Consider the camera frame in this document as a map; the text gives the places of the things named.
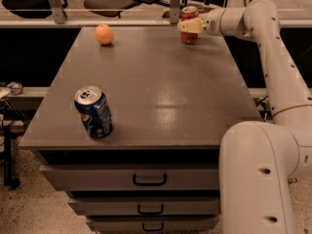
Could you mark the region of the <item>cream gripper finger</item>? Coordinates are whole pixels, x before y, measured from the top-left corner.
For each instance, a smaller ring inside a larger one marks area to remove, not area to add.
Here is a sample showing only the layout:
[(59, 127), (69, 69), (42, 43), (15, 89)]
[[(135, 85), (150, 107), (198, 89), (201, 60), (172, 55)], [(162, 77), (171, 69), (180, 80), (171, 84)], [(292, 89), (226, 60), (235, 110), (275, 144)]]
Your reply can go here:
[(177, 24), (177, 29), (186, 33), (200, 33), (205, 27), (205, 22), (200, 17), (186, 19)]

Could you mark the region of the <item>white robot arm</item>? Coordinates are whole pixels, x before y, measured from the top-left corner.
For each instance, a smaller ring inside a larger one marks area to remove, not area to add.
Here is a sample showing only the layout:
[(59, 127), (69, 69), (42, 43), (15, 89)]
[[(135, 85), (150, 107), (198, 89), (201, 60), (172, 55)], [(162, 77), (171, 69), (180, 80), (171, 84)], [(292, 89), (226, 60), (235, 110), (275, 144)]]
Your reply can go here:
[(272, 120), (232, 126), (219, 148), (222, 234), (295, 234), (292, 177), (312, 173), (312, 94), (287, 50), (271, 0), (217, 8), (178, 30), (256, 43)]

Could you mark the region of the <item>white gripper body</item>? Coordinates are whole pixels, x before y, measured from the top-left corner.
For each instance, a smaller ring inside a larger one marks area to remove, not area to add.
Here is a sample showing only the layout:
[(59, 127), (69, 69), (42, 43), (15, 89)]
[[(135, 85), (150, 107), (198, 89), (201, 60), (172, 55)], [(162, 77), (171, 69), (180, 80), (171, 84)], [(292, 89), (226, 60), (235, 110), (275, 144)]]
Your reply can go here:
[(204, 21), (205, 30), (208, 34), (212, 36), (222, 36), (221, 31), (221, 20), (222, 16), (225, 13), (225, 9), (213, 9), (208, 13), (201, 15), (202, 20)]

